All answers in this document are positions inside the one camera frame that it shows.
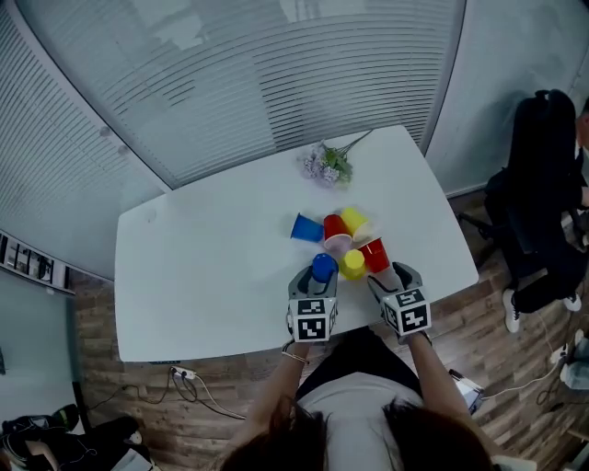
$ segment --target person's right hand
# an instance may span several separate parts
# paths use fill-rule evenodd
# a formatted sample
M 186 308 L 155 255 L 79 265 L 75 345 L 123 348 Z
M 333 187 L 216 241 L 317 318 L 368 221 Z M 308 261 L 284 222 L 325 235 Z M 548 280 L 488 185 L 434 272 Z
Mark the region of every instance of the person's right hand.
M 585 208 L 589 208 L 589 188 L 581 187 L 581 190 L 583 191 L 583 198 L 581 199 L 581 204 Z

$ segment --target wall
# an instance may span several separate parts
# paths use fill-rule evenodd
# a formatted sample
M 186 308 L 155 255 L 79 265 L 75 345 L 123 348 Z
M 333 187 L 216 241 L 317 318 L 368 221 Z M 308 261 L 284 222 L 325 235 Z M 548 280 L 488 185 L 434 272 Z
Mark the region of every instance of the wall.
M 476 188 L 506 163 L 522 98 L 540 88 L 568 93 L 573 84 L 589 91 L 589 71 L 576 76 L 589 48 L 588 25 L 581 0 L 467 1 L 454 71 L 426 154 L 446 193 Z
M 0 421 L 52 414 L 75 403 L 67 337 L 67 303 L 60 294 L 0 270 Z

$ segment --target blue cup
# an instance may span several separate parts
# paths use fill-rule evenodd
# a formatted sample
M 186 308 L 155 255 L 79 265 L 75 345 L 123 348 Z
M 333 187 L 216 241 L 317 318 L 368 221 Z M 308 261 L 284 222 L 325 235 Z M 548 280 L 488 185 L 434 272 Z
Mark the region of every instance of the blue cup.
M 328 254 L 319 254 L 313 258 L 313 279 L 319 283 L 327 283 L 331 273 L 337 273 L 338 270 L 338 262 Z
M 291 238 L 319 242 L 323 238 L 323 226 L 299 213 L 294 221 Z

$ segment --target table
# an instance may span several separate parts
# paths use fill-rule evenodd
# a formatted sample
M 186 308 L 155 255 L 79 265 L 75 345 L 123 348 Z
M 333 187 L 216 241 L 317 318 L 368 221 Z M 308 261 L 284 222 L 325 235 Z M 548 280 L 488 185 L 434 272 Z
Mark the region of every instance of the table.
M 327 141 L 344 146 L 361 133 Z M 298 172 L 292 149 L 234 167 L 121 215 L 115 311 L 121 359 L 178 361 L 282 346 L 288 283 L 322 246 L 290 239 L 297 213 L 320 220 L 348 205 L 375 217 L 391 261 L 419 271 L 430 301 L 478 280 L 442 189 L 401 126 L 349 153 L 346 190 Z M 366 281 L 338 285 L 333 334 L 380 321 Z

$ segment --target marker cube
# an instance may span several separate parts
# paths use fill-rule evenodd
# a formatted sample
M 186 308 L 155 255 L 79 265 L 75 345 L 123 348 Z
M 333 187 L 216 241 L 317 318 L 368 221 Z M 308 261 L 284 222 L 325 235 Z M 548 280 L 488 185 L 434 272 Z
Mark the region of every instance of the marker cube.
M 288 329 L 295 342 L 327 341 L 338 315 L 336 298 L 291 299 Z
M 401 337 L 432 326 L 432 311 L 423 287 L 385 296 L 380 308 L 385 322 Z

